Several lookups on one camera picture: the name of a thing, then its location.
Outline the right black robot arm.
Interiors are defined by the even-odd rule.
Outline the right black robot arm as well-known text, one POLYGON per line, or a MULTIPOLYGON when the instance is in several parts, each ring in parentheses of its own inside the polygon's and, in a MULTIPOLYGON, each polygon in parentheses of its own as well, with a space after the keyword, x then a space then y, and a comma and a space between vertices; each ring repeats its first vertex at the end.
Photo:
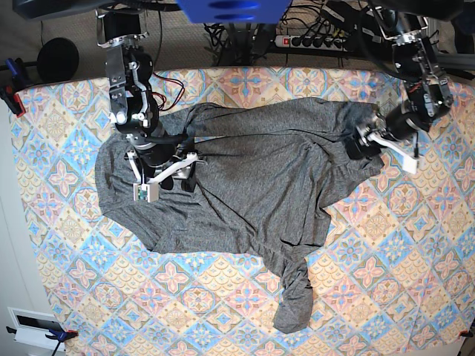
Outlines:
POLYGON ((155 202, 176 181, 185 192, 196 186, 199 157, 186 132, 169 134, 160 121, 160 104, 149 82, 153 62, 139 45, 148 36, 139 10, 96 10, 97 42, 106 50, 111 123, 126 138, 125 153, 134 173, 133 197, 155 202))

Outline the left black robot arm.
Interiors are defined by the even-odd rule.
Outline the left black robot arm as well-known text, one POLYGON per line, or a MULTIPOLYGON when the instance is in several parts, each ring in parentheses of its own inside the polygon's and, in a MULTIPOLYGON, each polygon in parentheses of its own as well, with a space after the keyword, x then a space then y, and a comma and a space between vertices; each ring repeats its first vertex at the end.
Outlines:
POLYGON ((365 56, 386 74, 400 79, 407 98, 389 113, 375 111, 358 124, 345 140, 351 159, 362 159, 389 148, 402 157, 403 170, 415 174, 419 166, 419 133, 449 113, 453 104, 446 72, 440 67, 433 45, 425 33, 425 18, 369 3, 360 10, 356 33, 365 56), (372 13, 383 39, 392 42, 391 70, 367 48, 363 19, 372 13))

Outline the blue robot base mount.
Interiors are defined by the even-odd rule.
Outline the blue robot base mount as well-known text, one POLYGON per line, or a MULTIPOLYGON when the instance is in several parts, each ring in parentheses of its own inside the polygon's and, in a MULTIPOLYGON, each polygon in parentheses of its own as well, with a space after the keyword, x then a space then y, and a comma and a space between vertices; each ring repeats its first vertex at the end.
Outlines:
POLYGON ((191 23, 276 24, 290 0, 180 0, 177 4, 191 23))

